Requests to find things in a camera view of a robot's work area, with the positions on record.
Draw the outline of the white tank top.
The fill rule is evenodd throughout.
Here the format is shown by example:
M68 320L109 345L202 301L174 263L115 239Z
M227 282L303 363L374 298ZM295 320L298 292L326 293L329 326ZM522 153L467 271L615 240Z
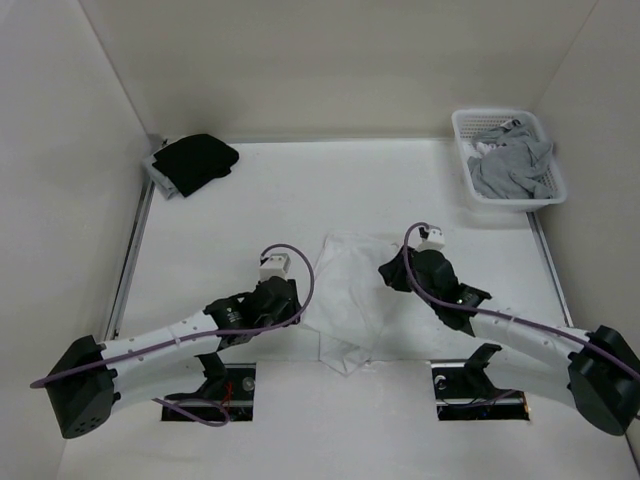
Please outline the white tank top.
M394 292L378 272L399 247L352 232L334 232L315 266L314 294L302 325L320 336L319 360L348 376L371 360Z

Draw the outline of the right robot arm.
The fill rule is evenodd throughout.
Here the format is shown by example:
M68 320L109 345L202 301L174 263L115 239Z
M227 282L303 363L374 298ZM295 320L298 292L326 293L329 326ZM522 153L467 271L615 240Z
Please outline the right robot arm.
M463 373L471 393L529 391L575 409L613 436L636 419L639 357L617 330L549 327L485 308L491 295L460 282L436 250L403 248L378 272L387 287L417 294L450 329L483 340Z

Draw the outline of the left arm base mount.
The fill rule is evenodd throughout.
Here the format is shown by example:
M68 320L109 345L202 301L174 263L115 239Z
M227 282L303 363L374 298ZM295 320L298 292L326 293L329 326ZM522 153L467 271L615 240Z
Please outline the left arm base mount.
M216 353L200 355L198 359L204 366L204 381L201 385L191 392L167 395L163 401L174 404L205 422L251 422L257 365L224 364Z

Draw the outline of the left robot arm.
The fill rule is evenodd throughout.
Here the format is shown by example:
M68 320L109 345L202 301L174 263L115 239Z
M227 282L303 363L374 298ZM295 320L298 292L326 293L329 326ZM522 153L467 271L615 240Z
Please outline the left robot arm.
M78 338L37 385L46 390L65 439L148 399L214 398L226 376L220 352L298 323L308 304L294 280L272 277L146 334L103 343Z

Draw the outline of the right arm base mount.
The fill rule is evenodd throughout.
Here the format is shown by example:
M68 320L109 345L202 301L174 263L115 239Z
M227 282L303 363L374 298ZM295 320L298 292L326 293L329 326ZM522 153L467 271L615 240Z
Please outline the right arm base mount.
M440 421L529 421L523 392L498 389L486 374L502 350L484 343L467 359L431 363L436 415Z

